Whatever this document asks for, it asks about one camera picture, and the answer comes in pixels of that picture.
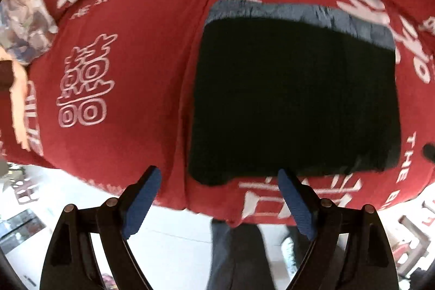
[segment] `black rectangular cloth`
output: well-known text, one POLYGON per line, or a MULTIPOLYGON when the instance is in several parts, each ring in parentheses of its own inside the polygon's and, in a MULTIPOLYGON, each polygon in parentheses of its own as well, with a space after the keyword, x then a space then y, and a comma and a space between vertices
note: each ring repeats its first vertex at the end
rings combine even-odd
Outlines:
POLYGON ((221 18, 204 28, 189 173, 238 176, 383 171, 399 161, 395 55, 300 21, 221 18))

